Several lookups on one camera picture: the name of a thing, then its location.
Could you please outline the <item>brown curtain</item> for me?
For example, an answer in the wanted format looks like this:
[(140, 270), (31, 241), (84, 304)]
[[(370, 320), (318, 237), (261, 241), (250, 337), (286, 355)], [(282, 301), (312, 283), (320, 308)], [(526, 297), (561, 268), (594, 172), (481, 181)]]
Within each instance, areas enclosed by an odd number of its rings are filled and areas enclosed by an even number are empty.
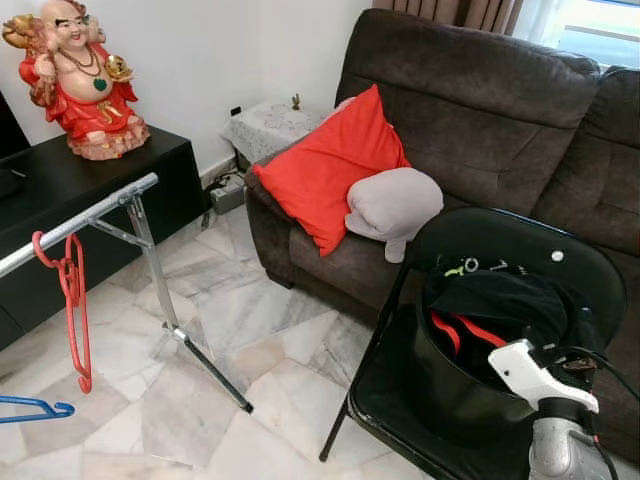
[(524, 4), (525, 0), (372, 0), (374, 8), (498, 35), (512, 35)]

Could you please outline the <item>black folding chair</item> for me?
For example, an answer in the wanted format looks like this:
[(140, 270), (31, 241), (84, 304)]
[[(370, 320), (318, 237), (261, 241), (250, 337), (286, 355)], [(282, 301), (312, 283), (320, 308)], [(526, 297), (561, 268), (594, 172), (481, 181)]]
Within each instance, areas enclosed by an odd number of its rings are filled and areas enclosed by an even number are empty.
[[(352, 421), (420, 468), (433, 480), (530, 480), (530, 435), (515, 443), (463, 445), (436, 435), (415, 413), (407, 388), (419, 370), (413, 360), (416, 330), (413, 301), (428, 271), (440, 257), (475, 257), (486, 265), (500, 259), (547, 275), (584, 294), (594, 307), (596, 325), (603, 330), (600, 356), (613, 366), (609, 372), (622, 381), (625, 375), (605, 356), (605, 347), (620, 329), (627, 312), (625, 280), (602, 251), (570, 233), (503, 210), (462, 207), (430, 220), (407, 248), (401, 269), (361, 358), (334, 424), (326, 435), (320, 460), (328, 460), (344, 422)], [(591, 387), (581, 387), (593, 393)], [(602, 443), (602, 403), (593, 424)]]

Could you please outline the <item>white sheer curtain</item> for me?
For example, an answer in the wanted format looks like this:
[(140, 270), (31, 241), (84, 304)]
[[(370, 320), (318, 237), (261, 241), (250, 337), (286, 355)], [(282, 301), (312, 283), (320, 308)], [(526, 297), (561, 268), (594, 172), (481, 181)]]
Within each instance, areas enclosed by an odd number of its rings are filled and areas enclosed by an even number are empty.
[(556, 49), (576, 0), (520, 0), (511, 36)]

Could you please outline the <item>laughing Buddha statue red robe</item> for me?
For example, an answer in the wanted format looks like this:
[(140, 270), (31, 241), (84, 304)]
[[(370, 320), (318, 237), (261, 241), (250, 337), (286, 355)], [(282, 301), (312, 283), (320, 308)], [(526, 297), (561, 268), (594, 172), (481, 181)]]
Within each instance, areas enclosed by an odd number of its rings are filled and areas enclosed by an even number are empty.
[(73, 154), (118, 159), (145, 145), (148, 125), (131, 108), (133, 70), (105, 49), (99, 20), (77, 0), (45, 0), (35, 14), (14, 15), (0, 38), (26, 52), (19, 76), (47, 122), (67, 133)]

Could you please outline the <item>black garment with red stripes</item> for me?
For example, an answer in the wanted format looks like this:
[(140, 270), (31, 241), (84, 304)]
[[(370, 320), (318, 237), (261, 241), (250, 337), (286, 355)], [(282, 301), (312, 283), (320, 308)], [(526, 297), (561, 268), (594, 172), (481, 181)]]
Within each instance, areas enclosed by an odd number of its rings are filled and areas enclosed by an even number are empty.
[(584, 294), (500, 259), (440, 257), (428, 271), (413, 315), (444, 360), (472, 378), (497, 385), (488, 356), (516, 340), (536, 347), (604, 346), (594, 307)]

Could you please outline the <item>black TV cabinet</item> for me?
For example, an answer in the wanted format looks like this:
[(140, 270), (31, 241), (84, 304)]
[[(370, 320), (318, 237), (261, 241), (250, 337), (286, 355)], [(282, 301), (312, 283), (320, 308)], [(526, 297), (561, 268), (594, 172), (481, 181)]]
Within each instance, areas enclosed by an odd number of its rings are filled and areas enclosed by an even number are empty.
[[(119, 159), (84, 160), (60, 136), (6, 157), (6, 168), (22, 174), (14, 195), (0, 198), (0, 259), (49, 233), (86, 207), (133, 180), (154, 173), (143, 205), (156, 241), (173, 236), (207, 210), (192, 143), (151, 127), (146, 145)], [(64, 306), (54, 271), (33, 260), (0, 276), (0, 349), (45, 323)]]

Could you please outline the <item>blue plastic hanger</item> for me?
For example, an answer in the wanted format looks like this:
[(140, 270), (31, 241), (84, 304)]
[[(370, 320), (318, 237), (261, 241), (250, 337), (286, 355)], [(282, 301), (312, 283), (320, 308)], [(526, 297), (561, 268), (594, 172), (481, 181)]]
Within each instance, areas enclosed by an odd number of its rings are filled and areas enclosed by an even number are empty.
[(67, 419), (76, 413), (73, 404), (65, 402), (49, 403), (44, 399), (0, 396), (0, 404), (14, 404), (14, 406), (36, 408), (36, 413), (19, 413), (19, 415), (0, 416), (0, 424), (13, 424), (13, 422), (33, 422), (54, 419)]

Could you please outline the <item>side table with lace cloth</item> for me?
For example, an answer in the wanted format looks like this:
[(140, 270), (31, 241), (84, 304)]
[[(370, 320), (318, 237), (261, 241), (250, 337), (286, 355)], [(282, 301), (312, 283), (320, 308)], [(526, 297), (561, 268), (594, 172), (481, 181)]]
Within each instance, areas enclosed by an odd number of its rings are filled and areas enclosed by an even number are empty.
[(236, 151), (239, 172), (248, 172), (253, 164), (300, 141), (315, 131), (325, 116), (314, 110), (291, 110), (291, 100), (261, 102), (230, 116), (221, 137)]

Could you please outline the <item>dark brown sofa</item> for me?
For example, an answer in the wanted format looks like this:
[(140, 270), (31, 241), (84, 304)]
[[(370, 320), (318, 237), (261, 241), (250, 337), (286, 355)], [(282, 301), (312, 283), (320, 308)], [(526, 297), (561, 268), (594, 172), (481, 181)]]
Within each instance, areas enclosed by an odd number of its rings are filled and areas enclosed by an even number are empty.
[(338, 100), (378, 87), (408, 163), (445, 209), (517, 212), (593, 244), (620, 269), (627, 312), (605, 349), (602, 443), (640, 462), (640, 70), (518, 38), (370, 8), (347, 45)]

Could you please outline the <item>metal clothes rack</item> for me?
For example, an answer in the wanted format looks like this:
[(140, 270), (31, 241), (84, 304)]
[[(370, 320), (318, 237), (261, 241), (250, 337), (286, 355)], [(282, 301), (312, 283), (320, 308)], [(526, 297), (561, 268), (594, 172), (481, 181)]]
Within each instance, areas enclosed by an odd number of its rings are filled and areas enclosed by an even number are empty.
[[(45, 253), (50, 259), (60, 259), (65, 255), (64, 246), (61, 242), (69, 234), (78, 234), (79, 230), (92, 227), (108, 234), (108, 236), (118, 238), (119, 241), (133, 244), (133, 246), (140, 248), (148, 269), (150, 269), (157, 303), (159, 303), (165, 315), (163, 323), (165, 332), (177, 338), (180, 346), (186, 348), (186, 351), (200, 362), (200, 365), (209, 372), (212, 378), (218, 381), (221, 388), (229, 394), (229, 397), (238, 404), (241, 410), (246, 413), (252, 413), (253, 406), (250, 401), (221, 372), (219, 367), (214, 364), (214, 361), (211, 361), (201, 351), (201, 348), (197, 347), (197, 344), (189, 337), (188, 332), (180, 325), (177, 308), (174, 306), (172, 292), (170, 292), (168, 283), (166, 283), (163, 264), (161, 264), (160, 255), (157, 252), (157, 242), (152, 236), (145, 210), (145, 202), (143, 202), (145, 192), (157, 186), (157, 184), (159, 184), (157, 174), (148, 173), (142, 175), (140, 179), (133, 180), (127, 186), (110, 193), (102, 200), (97, 201), (96, 204), (78, 212), (73, 218), (56, 225), (49, 232), (44, 232), (42, 247), (44, 247)], [(33, 252), (31, 237), (31, 241), (22, 244), (17, 250), (5, 256), (4, 259), (0, 259), (0, 278), (14, 273), (15, 270), (22, 268), (22, 266), (33, 260), (37, 259), (35, 252)]]

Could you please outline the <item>grey pillow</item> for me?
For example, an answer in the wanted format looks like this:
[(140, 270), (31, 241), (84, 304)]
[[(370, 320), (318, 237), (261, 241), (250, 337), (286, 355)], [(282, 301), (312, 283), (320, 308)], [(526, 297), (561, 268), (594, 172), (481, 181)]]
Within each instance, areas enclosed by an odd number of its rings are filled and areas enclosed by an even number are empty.
[(347, 204), (347, 230), (384, 243), (385, 260), (399, 264), (411, 239), (442, 212), (444, 195), (430, 175), (402, 166), (357, 180)]

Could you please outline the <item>window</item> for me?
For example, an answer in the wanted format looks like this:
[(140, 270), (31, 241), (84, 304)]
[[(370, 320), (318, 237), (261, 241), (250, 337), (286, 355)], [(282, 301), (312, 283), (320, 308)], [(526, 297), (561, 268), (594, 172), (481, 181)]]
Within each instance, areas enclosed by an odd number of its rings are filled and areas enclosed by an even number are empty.
[(554, 26), (559, 50), (605, 67), (640, 67), (640, 0), (564, 0)]

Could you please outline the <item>red cushion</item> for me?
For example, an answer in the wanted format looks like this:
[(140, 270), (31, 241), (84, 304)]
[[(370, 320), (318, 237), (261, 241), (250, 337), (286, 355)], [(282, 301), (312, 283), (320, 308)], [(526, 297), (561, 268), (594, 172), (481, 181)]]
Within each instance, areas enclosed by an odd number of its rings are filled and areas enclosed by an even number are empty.
[(358, 180), (408, 166), (378, 86), (347, 99), (319, 128), (252, 173), (282, 210), (328, 256), (346, 237), (349, 188)]

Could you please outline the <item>red plastic hanger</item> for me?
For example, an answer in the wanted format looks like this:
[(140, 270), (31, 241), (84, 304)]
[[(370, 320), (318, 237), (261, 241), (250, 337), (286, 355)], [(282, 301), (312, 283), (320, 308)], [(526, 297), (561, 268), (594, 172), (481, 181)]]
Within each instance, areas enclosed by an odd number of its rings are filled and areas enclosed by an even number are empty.
[(60, 259), (50, 259), (42, 247), (42, 239), (44, 239), (44, 233), (40, 230), (32, 234), (33, 252), (45, 268), (55, 270), (58, 274), (65, 301), (64, 314), (67, 319), (70, 361), (78, 375), (79, 389), (88, 394), (93, 388), (93, 374), (83, 246), (77, 234), (69, 234), (61, 242), (65, 255)]

